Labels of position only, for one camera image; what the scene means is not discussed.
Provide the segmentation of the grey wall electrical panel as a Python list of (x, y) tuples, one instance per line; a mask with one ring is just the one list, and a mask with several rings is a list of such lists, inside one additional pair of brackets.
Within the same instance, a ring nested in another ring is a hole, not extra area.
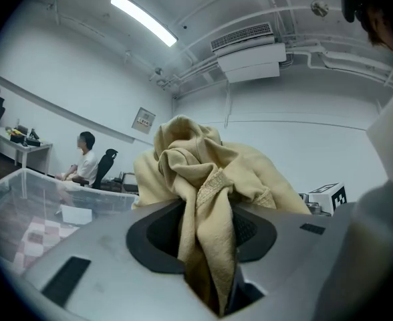
[(132, 128), (144, 134), (149, 134), (156, 115), (140, 107), (132, 123)]

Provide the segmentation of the white ceiling pipes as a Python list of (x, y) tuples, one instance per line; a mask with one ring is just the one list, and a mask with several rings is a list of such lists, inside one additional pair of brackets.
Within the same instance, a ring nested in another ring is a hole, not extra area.
[[(345, 72), (393, 88), (393, 66), (352, 53), (326, 49), (321, 41), (308, 36), (305, 36), (302, 41), (296, 41), (295, 38), (294, 34), (285, 35), (281, 40), (275, 38), (275, 41), (285, 44), (287, 54), (287, 60), (280, 64), (280, 71), (292, 66), (301, 56), (306, 58), (307, 67), (314, 70), (317, 67), (313, 65), (312, 59), (317, 56), (322, 62), (318, 67), (321, 70)], [(173, 76), (164, 85), (183, 84), (213, 70), (221, 70), (214, 53), (211, 57), (195, 64), (180, 75)]]

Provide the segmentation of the clear plastic storage bin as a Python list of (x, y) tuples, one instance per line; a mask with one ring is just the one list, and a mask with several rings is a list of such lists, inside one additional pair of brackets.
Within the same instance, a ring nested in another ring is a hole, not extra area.
[(0, 262), (9, 271), (19, 242), (33, 217), (83, 227), (131, 210), (138, 196), (79, 186), (70, 191), (74, 206), (61, 205), (59, 181), (28, 169), (0, 180)]

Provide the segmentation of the beige clothes garment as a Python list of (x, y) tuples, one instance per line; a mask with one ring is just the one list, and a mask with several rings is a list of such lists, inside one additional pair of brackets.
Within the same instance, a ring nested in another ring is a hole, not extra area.
[(271, 160), (223, 142), (216, 128), (180, 115), (162, 124), (154, 147), (134, 161), (139, 207), (182, 199), (178, 259), (196, 295), (223, 316), (236, 264), (232, 201), (291, 213), (309, 209)]

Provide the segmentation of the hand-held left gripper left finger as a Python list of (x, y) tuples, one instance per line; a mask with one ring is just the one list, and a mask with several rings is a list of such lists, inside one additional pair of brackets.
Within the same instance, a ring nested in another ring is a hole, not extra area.
[(177, 258), (182, 201), (97, 219), (39, 258), (22, 277), (43, 321), (218, 321)]

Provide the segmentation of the round ceiling sensor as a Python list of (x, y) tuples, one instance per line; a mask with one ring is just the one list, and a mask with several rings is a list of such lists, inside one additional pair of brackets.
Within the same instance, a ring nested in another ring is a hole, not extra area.
[(329, 5), (322, 0), (314, 0), (310, 4), (310, 9), (314, 15), (318, 17), (325, 17), (329, 13)]

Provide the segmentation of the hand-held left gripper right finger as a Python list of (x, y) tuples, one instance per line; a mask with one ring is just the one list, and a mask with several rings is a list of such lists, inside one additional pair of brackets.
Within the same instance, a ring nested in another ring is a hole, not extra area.
[(323, 283), (315, 251), (333, 217), (233, 207), (237, 264), (225, 321), (312, 321)]

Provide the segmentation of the red white checkered tablecloth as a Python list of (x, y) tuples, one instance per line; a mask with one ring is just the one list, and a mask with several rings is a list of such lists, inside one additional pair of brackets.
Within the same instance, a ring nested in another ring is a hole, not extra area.
[(12, 263), (13, 271), (22, 274), (35, 260), (78, 229), (73, 225), (33, 217), (19, 242)]

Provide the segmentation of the ceiling light bar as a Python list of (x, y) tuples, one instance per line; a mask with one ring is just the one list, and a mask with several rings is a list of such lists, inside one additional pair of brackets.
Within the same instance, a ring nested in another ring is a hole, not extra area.
[(168, 47), (177, 42), (178, 39), (165, 26), (131, 0), (110, 0), (110, 3), (142, 24)]

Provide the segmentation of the white ceiling air conditioner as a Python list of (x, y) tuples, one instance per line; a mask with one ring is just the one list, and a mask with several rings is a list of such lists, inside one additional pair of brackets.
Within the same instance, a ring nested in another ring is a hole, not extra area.
[(211, 41), (211, 50), (229, 83), (280, 76), (285, 44), (275, 41), (269, 22), (228, 32)]

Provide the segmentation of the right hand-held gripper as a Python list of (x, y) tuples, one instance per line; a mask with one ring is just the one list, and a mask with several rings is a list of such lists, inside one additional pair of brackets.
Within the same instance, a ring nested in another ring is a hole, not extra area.
[(331, 217), (340, 205), (347, 203), (343, 183), (323, 185), (308, 193), (300, 193), (299, 196), (313, 215)]

